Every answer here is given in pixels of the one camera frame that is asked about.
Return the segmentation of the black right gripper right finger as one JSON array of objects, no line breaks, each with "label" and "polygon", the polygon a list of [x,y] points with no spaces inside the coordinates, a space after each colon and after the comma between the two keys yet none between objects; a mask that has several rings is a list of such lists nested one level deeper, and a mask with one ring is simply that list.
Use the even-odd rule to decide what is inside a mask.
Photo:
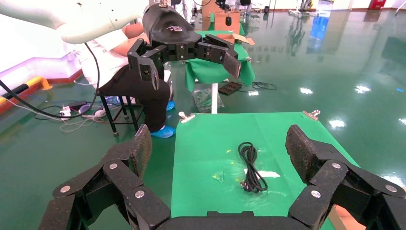
[{"label": "black right gripper right finger", "polygon": [[310,139],[297,125],[289,127],[285,147],[305,184],[288,217],[318,230],[337,205],[368,230],[405,229],[403,188],[355,166],[333,145]]}]

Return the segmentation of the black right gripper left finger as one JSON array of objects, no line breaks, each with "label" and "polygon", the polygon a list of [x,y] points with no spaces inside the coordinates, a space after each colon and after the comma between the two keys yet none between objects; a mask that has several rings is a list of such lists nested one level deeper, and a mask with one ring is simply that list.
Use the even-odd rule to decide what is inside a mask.
[{"label": "black right gripper left finger", "polygon": [[170,208],[142,178],[152,139],[141,125],[132,140],[112,146],[98,164],[53,190],[41,230],[86,230],[114,206],[133,230],[155,230],[171,217]]}]

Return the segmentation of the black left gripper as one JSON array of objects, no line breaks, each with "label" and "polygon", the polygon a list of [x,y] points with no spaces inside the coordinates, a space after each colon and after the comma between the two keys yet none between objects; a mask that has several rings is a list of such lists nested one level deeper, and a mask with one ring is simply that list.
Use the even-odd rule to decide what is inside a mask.
[{"label": "black left gripper", "polygon": [[150,44],[137,39],[127,57],[129,68],[135,69],[142,81],[150,82],[154,90],[159,89],[157,67],[167,61],[198,58],[221,64],[232,77],[240,77],[241,63],[235,45],[212,34],[202,37],[171,6],[149,6],[142,24]]}]

